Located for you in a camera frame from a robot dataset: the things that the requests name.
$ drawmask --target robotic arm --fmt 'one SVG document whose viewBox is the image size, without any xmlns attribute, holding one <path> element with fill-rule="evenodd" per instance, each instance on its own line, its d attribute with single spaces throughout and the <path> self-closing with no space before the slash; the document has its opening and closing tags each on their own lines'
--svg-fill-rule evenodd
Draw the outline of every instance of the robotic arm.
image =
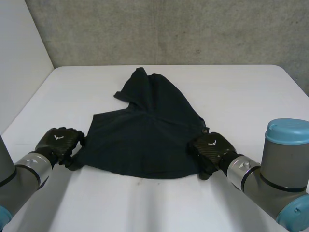
<svg viewBox="0 0 309 232">
<path fill-rule="evenodd" d="M 72 150 L 84 134 L 50 129 L 35 151 L 16 164 L 0 136 L 0 231 L 46 182 L 55 164 L 72 167 Z M 309 227 L 309 122 L 276 119 L 268 124 L 262 164 L 238 154 L 222 135 L 204 134 L 188 144 L 207 180 L 218 170 L 276 222 L 291 232 Z"/>
<path fill-rule="evenodd" d="M 309 122 L 275 119 L 268 124 L 262 164 L 238 154 L 222 135 L 212 132 L 189 143 L 207 180 L 222 170 L 227 179 L 276 222 L 291 232 L 309 227 Z"/>
<path fill-rule="evenodd" d="M 81 131 L 50 129 L 35 151 L 13 164 L 0 136 L 0 231 L 27 200 L 44 186 L 55 164 L 64 164 L 66 167 L 72 164 L 72 150 L 78 142 L 84 145 Z"/>
</svg>

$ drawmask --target black t-shirt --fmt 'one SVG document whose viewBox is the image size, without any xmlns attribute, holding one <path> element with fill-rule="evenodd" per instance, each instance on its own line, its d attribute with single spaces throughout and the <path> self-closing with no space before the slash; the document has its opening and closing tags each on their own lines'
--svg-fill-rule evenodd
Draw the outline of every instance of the black t-shirt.
<svg viewBox="0 0 309 232">
<path fill-rule="evenodd" d="M 94 115 L 74 159 L 121 175 L 170 179 L 198 173 L 186 144 L 205 123 L 164 76 L 138 68 L 115 98 L 127 109 Z"/>
</svg>

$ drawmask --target white table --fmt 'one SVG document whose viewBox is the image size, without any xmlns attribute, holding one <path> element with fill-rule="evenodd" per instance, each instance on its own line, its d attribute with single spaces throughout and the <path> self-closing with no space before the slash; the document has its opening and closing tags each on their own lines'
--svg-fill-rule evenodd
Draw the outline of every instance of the white table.
<svg viewBox="0 0 309 232">
<path fill-rule="evenodd" d="M 92 115 L 127 107 L 113 97 L 138 66 L 55 69 L 3 135 L 14 161 L 51 127 L 87 133 Z M 169 79 L 238 150 L 260 162 L 270 120 L 309 120 L 309 98 L 273 65 L 144 66 Z M 121 176 L 57 166 L 4 232 L 284 232 L 222 172 L 208 181 Z"/>
</svg>

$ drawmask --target blue joint cap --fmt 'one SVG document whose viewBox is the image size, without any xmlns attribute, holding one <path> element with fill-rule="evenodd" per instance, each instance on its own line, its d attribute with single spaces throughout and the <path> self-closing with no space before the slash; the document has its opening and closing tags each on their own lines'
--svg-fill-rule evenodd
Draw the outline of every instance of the blue joint cap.
<svg viewBox="0 0 309 232">
<path fill-rule="evenodd" d="M 0 206 L 0 231 L 12 220 L 12 214 L 6 208 Z"/>
<path fill-rule="evenodd" d="M 292 118 L 272 120 L 267 126 L 265 137 L 282 145 L 309 144 L 309 122 Z"/>
<path fill-rule="evenodd" d="M 276 222 L 290 232 L 309 227 L 309 195 L 301 196 L 286 205 L 278 214 Z"/>
</svg>

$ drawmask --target white wall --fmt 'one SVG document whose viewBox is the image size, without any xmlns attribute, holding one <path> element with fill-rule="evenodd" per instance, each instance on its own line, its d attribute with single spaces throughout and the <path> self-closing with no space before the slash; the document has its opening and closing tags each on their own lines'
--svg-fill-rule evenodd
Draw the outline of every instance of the white wall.
<svg viewBox="0 0 309 232">
<path fill-rule="evenodd" d="M 24 0 L 0 0 L 0 132 L 53 69 Z"/>
</svg>

